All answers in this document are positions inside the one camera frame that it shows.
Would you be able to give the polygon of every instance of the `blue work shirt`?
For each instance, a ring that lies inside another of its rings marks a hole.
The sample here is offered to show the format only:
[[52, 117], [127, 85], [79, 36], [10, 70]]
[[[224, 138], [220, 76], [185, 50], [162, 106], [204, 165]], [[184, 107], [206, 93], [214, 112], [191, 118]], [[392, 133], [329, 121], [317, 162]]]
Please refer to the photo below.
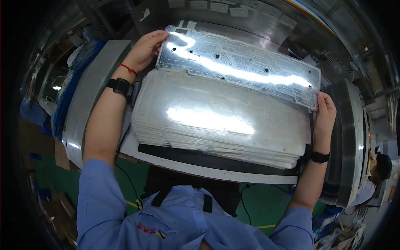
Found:
[[34, 101], [32, 107], [30, 106], [30, 97], [25, 98], [21, 102], [20, 113], [23, 118], [39, 126], [43, 126], [44, 120], [47, 116], [47, 113], [37, 101]]
[[114, 171], [101, 160], [87, 161], [79, 179], [78, 249], [312, 249], [311, 211], [296, 207], [284, 214], [270, 237], [229, 216], [214, 200], [203, 212], [204, 188], [175, 186], [160, 207], [158, 193], [143, 200], [143, 209], [126, 216], [125, 199]]

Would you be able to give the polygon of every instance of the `black backpack strap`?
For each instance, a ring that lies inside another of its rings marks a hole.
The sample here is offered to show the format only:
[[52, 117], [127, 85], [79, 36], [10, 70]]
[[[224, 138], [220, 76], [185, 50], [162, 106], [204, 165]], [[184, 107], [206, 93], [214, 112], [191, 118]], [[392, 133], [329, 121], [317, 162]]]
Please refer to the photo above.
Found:
[[167, 197], [168, 193], [171, 191], [172, 187], [165, 188], [161, 190], [156, 197], [154, 197], [154, 200], [151, 202], [152, 206], [161, 206], [162, 202], [164, 201], [165, 197]]
[[208, 194], [204, 194], [203, 212], [212, 212], [212, 197]]

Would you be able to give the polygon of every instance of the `black cable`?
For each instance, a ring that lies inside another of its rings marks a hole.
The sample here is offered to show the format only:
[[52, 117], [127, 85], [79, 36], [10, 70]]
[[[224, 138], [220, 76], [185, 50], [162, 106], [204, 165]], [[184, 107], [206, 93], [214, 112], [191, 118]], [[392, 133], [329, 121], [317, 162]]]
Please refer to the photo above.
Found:
[[344, 209], [342, 208], [342, 211], [340, 212], [341, 214], [345, 214], [345, 215], [352, 215], [352, 214], [354, 214], [356, 211], [354, 211], [354, 212], [352, 212], [351, 214], [346, 214], [345, 212], [344, 212]]
[[123, 143], [123, 141], [124, 141], [124, 139], [125, 139], [126, 135], [127, 135], [127, 134], [128, 134], [128, 132], [129, 132], [130, 125], [131, 125], [131, 124], [129, 124], [129, 126], [128, 126], [128, 128], [126, 129], [126, 131], [125, 131], [124, 135], [122, 136], [122, 139], [121, 139], [121, 141], [120, 141], [120, 143], [119, 143], [119, 145], [118, 145], [118, 148], [117, 148], [117, 153], [116, 153], [116, 155], [115, 155], [115, 159], [114, 159], [114, 161], [116, 161], [116, 160], [117, 160], [117, 158], [118, 158], [118, 155], [120, 154], [120, 150], [121, 150], [122, 143]]
[[[247, 217], [249, 218], [250, 225], [251, 225], [252, 222], [251, 222], [250, 215], [249, 215], [249, 213], [247, 212], [246, 206], [244, 205], [244, 201], [243, 201], [243, 190], [244, 190], [245, 188], [250, 188], [250, 187], [253, 186], [253, 185], [259, 185], [259, 184], [261, 184], [261, 183], [246, 184], [246, 186], [245, 186], [244, 188], [242, 188], [242, 190], [240, 191], [240, 199], [241, 199], [241, 201], [242, 201], [242, 205], [243, 205], [244, 211], [246, 212]], [[287, 194], [291, 194], [291, 193], [292, 193], [291, 191], [285, 191], [285, 190], [281, 189], [280, 187], [278, 187], [278, 186], [275, 185], [275, 184], [271, 184], [271, 185], [274, 186], [274, 187], [276, 187], [276, 188], [279, 188], [281, 191], [283, 191], [283, 192], [285, 192], [285, 193], [287, 193]]]
[[136, 188], [135, 188], [135, 186], [133, 185], [132, 180], [130, 179], [129, 175], [125, 172], [125, 170], [123, 170], [120, 166], [118, 166], [118, 164], [117, 164], [117, 162], [116, 162], [116, 161], [117, 161], [117, 158], [118, 158], [118, 155], [120, 154], [121, 145], [122, 145], [122, 143], [123, 143], [123, 141], [124, 141], [126, 135], [128, 134], [129, 129], [130, 129], [130, 124], [129, 124], [128, 128], [126, 129], [126, 131], [125, 131], [124, 135], [122, 136], [122, 139], [121, 139], [121, 141], [120, 141], [120, 143], [119, 143], [119, 145], [118, 145], [117, 153], [116, 153], [115, 159], [114, 159], [114, 164], [115, 164], [122, 172], [124, 172], [124, 174], [128, 177], [128, 180], [129, 180], [130, 184], [132, 185], [133, 190], [135, 191], [135, 196], [136, 196], [136, 201], [135, 201], [135, 203], [136, 203], [136, 205], [138, 206], [138, 210], [139, 210], [139, 206], [140, 206], [140, 204], [142, 203], [142, 201], [138, 199], [138, 193], [136, 192]]
[[253, 186], [253, 185], [257, 185], [257, 184], [251, 184], [251, 185], [246, 184], [246, 186], [245, 186], [244, 188], [242, 188], [242, 190], [240, 191], [240, 199], [242, 200], [242, 205], [243, 205], [244, 211], [246, 212], [247, 217], [249, 218], [250, 225], [251, 225], [251, 218], [250, 218], [249, 213], [247, 212], [246, 206], [244, 205], [244, 202], [243, 202], [243, 195], [242, 195], [242, 194], [243, 194], [243, 190], [244, 190], [245, 188], [250, 188], [250, 187]]
[[292, 193], [292, 191], [285, 191], [285, 190], [281, 189], [280, 187], [278, 187], [278, 186], [275, 185], [275, 184], [271, 184], [271, 185], [274, 186], [274, 187], [276, 187], [276, 188], [279, 188], [282, 192], [285, 192], [285, 193], [287, 193], [287, 194], [291, 194], [291, 193]]
[[136, 193], [136, 189], [135, 189], [135, 186], [134, 186], [133, 183], [132, 183], [132, 180], [130, 179], [129, 175], [125, 172], [125, 170], [123, 170], [120, 166], [118, 166], [118, 164], [117, 164], [116, 162], [115, 162], [115, 165], [116, 165], [122, 172], [125, 173], [125, 175], [126, 175], [126, 177], [128, 178], [130, 184], [132, 185], [133, 190], [134, 190], [134, 192], [135, 192], [135, 196], [136, 196], [136, 205], [138, 206], [138, 210], [139, 210], [139, 206], [140, 206], [140, 204], [141, 204], [142, 202], [138, 199], [138, 193]]

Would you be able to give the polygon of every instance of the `green floor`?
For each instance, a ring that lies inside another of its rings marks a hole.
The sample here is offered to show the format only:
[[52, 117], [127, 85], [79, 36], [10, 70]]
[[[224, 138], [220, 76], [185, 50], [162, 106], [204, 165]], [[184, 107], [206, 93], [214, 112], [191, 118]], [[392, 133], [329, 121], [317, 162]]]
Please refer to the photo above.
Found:
[[[144, 163], [135, 164], [123, 159], [118, 159], [117, 164], [126, 171], [135, 185], [138, 195], [141, 195], [146, 181], [148, 165]], [[125, 199], [134, 203], [136, 200], [135, 194], [126, 175], [118, 168], [115, 170], [115, 175]], [[64, 192], [71, 204], [76, 208], [78, 205], [80, 172], [68, 171], [56, 166], [54, 156], [43, 156], [42, 160], [36, 161], [36, 176], [40, 188], [49, 188], [55, 193]], [[285, 211], [290, 196], [272, 185], [261, 184], [245, 189], [243, 191], [243, 200], [251, 216], [252, 225], [262, 227], [260, 230], [268, 236], [274, 229], [272, 225], [279, 221]], [[318, 201], [313, 215], [322, 213], [325, 206], [326, 204]], [[135, 211], [135, 207], [128, 205], [128, 214], [132, 214]], [[242, 203], [239, 204], [236, 213], [238, 220], [249, 223]]]

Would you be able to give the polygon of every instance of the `stack of membrane sheets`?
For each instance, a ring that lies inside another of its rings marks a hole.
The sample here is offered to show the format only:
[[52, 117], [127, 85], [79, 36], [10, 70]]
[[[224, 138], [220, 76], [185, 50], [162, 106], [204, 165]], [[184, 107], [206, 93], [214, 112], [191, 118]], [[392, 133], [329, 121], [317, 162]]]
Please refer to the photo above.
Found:
[[310, 143], [308, 109], [202, 76], [152, 70], [132, 113], [142, 144], [200, 150], [281, 169]]

